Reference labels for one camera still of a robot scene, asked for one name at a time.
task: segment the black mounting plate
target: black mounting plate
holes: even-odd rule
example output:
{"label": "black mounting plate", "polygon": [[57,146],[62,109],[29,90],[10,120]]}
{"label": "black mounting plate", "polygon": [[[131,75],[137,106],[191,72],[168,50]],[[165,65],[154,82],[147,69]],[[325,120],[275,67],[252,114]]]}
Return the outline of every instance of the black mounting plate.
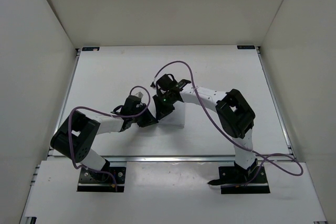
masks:
{"label": "black mounting plate", "polygon": [[[252,178],[255,175],[259,167],[256,167],[254,172],[250,175]],[[230,181],[233,184],[241,184],[246,182],[243,176],[237,176],[237,169],[234,166],[220,166],[219,178]],[[265,172],[265,168],[262,167],[258,176],[250,182],[247,186],[239,187],[220,187],[221,194],[269,194],[268,180]]]}
{"label": "black mounting plate", "polygon": [[[120,186],[120,184],[125,184],[126,167],[110,167],[109,172],[112,173],[116,178],[118,184],[117,192],[123,193],[124,186]],[[113,186],[111,177],[109,177],[105,182],[99,182],[92,178],[86,169],[82,168],[80,170],[77,191],[99,191],[105,193],[115,193],[115,190],[116,189]]]}

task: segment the metal bar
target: metal bar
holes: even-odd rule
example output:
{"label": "metal bar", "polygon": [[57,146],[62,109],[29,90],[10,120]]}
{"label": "metal bar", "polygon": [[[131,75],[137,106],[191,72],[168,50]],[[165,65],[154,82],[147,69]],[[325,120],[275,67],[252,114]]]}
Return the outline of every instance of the metal bar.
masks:
{"label": "metal bar", "polygon": [[292,145],[290,143],[289,135],[288,135],[285,123],[283,121],[284,119],[282,118],[282,115],[280,113],[279,105],[278,105],[277,99],[276,99],[276,97],[274,95],[273,88],[272,88],[272,85],[270,83],[267,70],[265,69],[264,62],[262,61],[262,58],[261,58],[259,47],[257,47],[257,53],[258,53],[258,57],[259,57],[259,61],[260,61],[262,70],[263,70],[264,75],[265,75],[265,79],[266,79],[266,82],[267,82],[267,86],[268,86],[269,92],[270,92],[272,100],[273,100],[273,104],[274,104],[275,110],[276,110],[277,115],[278,115],[278,119],[279,119],[279,122],[280,122],[280,125],[281,125],[283,136],[285,137],[286,143],[289,146],[289,149],[293,152],[293,156],[295,157],[294,151],[292,149]]}
{"label": "metal bar", "polygon": [[71,86],[72,86],[73,78],[75,77],[75,72],[76,72],[76,68],[77,68],[77,65],[78,65],[79,55],[80,55],[80,50],[77,52],[77,56],[76,56],[76,59],[75,59],[75,66],[73,67],[73,70],[72,70],[71,79],[70,79],[69,84],[68,84],[67,94],[64,97],[62,107],[61,107],[61,110],[60,110],[59,115],[58,115],[57,123],[56,123],[55,130],[54,130],[54,134],[57,132],[57,130],[59,128],[59,125],[61,124],[61,119],[62,119],[63,114],[64,114],[65,106],[67,105],[67,101],[68,101],[68,98],[69,98],[69,95],[70,95],[70,89],[71,89]]}

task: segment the white panel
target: white panel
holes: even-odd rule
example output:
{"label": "white panel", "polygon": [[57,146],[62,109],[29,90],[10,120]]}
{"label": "white panel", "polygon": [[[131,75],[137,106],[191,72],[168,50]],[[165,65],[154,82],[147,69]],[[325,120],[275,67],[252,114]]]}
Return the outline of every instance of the white panel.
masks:
{"label": "white panel", "polygon": [[76,47],[260,45],[282,0],[51,0]]}
{"label": "white panel", "polygon": [[285,0],[262,46],[294,152],[336,223],[336,0]]}
{"label": "white panel", "polygon": [[75,55],[46,0],[0,0],[0,223],[20,220]]}
{"label": "white panel", "polygon": [[[313,224],[324,221],[309,173],[265,165],[270,194],[221,195],[207,182],[221,163],[127,163],[124,193],[76,192],[69,160],[42,162],[26,216],[53,223]],[[294,163],[282,166],[297,171]]]}
{"label": "white panel", "polygon": [[[256,113],[255,150],[288,153],[257,52],[238,50],[236,46],[101,47],[99,51],[81,52],[62,121],[79,105],[112,111],[124,104],[133,86],[149,88],[157,71],[173,60],[188,62],[199,86],[218,91],[240,90]],[[169,66],[165,72],[174,74],[177,80],[190,79],[182,64]],[[210,113],[220,125],[218,115]],[[92,148],[106,156],[234,155],[233,145],[194,104],[186,104],[183,129],[133,125],[122,133],[98,135]]]}

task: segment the white wall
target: white wall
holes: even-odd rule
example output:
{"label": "white wall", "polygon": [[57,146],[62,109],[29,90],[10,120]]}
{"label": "white wall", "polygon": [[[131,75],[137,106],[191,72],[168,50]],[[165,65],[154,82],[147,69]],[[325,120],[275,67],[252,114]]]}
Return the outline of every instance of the white wall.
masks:
{"label": "white wall", "polygon": [[336,223],[336,0],[284,0],[262,58],[294,151],[306,161],[327,219]]}
{"label": "white wall", "polygon": [[0,0],[0,223],[20,220],[75,55],[46,0]]}
{"label": "white wall", "polygon": [[260,45],[282,0],[50,0],[76,47]]}

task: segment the cable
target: cable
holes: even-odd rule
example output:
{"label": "cable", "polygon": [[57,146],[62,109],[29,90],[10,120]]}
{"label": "cable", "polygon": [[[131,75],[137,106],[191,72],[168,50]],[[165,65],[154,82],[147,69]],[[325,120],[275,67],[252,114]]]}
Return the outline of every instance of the cable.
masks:
{"label": "cable", "polygon": [[[248,149],[248,148],[245,148],[245,147],[243,147],[243,146],[241,146],[241,145],[239,145],[239,144],[237,144],[236,142],[234,142],[217,124],[216,124],[216,122],[212,119],[212,117],[210,116],[210,114],[209,114],[209,112],[207,111],[207,109],[206,109],[206,107],[205,107],[205,105],[204,105],[204,103],[203,103],[203,101],[202,101],[202,99],[201,99],[201,97],[200,97],[200,95],[199,95],[199,93],[198,93],[198,91],[197,91],[197,88],[196,88],[196,85],[195,85],[195,81],[194,81],[194,75],[193,75],[193,71],[191,70],[191,67],[186,63],[186,62],[184,62],[184,61],[181,61],[181,60],[176,60],[176,61],[172,61],[172,62],[170,62],[170,63],[168,63],[168,64],[166,64],[166,65],[164,65],[157,73],[156,73],[156,75],[155,75],[155,77],[154,77],[154,83],[156,83],[155,82],[155,79],[157,78],[157,76],[159,75],[159,73],[164,69],[164,68],[166,68],[166,67],[168,67],[169,65],[171,65],[171,64],[174,64],[174,63],[182,63],[182,64],[184,64],[184,65],[186,65],[186,67],[188,68],[188,70],[189,70],[189,73],[190,73],[190,78],[191,78],[191,84],[192,84],[192,86],[193,86],[193,88],[194,88],[194,90],[195,90],[195,94],[196,94],[196,97],[197,97],[197,99],[198,99],[198,101],[199,101],[199,103],[200,103],[200,105],[201,105],[201,107],[202,107],[202,109],[204,110],[204,112],[205,112],[205,114],[206,114],[206,116],[209,118],[209,120],[211,121],[211,123],[215,126],[215,128],[227,139],[227,140],[229,140],[229,142],[231,142],[233,145],[235,145],[235,146],[237,146],[237,147],[239,147],[239,148],[241,148],[242,150],[245,150],[245,151],[247,151],[247,152],[253,152],[254,154],[256,154],[257,156],[259,156],[259,157],[261,157],[262,159],[263,159],[263,161],[260,163],[260,166],[259,166],[259,168],[258,168],[258,170],[257,170],[257,172],[255,173],[255,175],[254,175],[254,177],[251,179],[251,180],[249,180],[248,182],[246,182],[246,183],[242,183],[242,184],[236,184],[236,185],[229,185],[229,186],[226,186],[226,187],[233,187],[233,186],[243,186],[243,185],[247,185],[248,183],[250,183],[250,182],[252,182],[256,177],[257,177],[257,175],[259,174],[259,172],[260,172],[260,170],[261,170],[261,167],[262,167],[262,165],[264,164],[264,162],[269,162],[269,163],[271,163],[271,164],[273,164],[274,166],[276,166],[277,168],[279,168],[280,170],[282,170],[283,172],[285,172],[285,173],[287,173],[287,174],[290,174],[290,175],[292,175],[292,176],[301,176],[302,174],[303,174],[303,167],[301,166],[301,164],[298,162],[298,161],[296,161],[295,160],[295,158],[293,158],[292,156],[290,156],[290,155],[288,155],[288,154],[285,154],[285,153],[273,153],[273,154],[270,154],[270,155],[268,155],[268,156],[264,156],[264,155],[261,155],[260,153],[258,153],[257,151],[254,151],[254,150],[250,150],[250,149]],[[279,166],[279,165],[277,165],[275,162],[273,162],[272,160],[269,160],[268,158],[269,157],[272,157],[272,156],[284,156],[284,157],[287,157],[287,158],[289,158],[289,159],[291,159],[292,161],[294,161],[299,167],[300,167],[300,169],[301,169],[301,172],[300,173],[292,173],[292,172],[290,172],[290,171],[288,171],[288,170],[286,170],[286,169],[284,169],[284,168],[282,168],[281,166]]]}
{"label": "cable", "polygon": [[69,115],[69,120],[68,120],[68,136],[69,136],[69,145],[70,145],[70,157],[71,157],[71,161],[72,161],[72,164],[73,164],[74,168],[75,169],[84,168],[84,169],[90,170],[90,171],[95,172],[95,173],[103,173],[103,174],[107,174],[107,175],[111,176],[111,178],[113,180],[113,183],[116,186],[115,187],[116,191],[117,191],[117,181],[115,180],[115,177],[110,172],[91,169],[91,168],[89,168],[85,165],[82,165],[82,164],[77,166],[76,161],[75,161],[75,154],[74,154],[73,141],[72,141],[72,128],[71,128],[72,116],[73,116],[74,112],[77,111],[77,110],[89,110],[89,111],[92,111],[92,112],[97,113],[97,114],[101,114],[101,115],[105,115],[105,116],[112,116],[114,118],[135,118],[137,116],[141,116],[148,109],[148,106],[151,103],[151,95],[149,94],[149,91],[146,88],[144,88],[143,86],[133,87],[130,91],[130,94],[132,94],[132,91],[136,88],[143,89],[144,91],[146,91],[146,93],[148,95],[148,104],[146,105],[146,107],[140,113],[138,113],[136,115],[111,115],[111,114],[107,114],[107,113],[104,113],[104,112],[101,112],[101,111],[98,111],[98,110],[91,109],[89,107],[78,106],[78,107],[75,107],[71,110],[70,115]]}

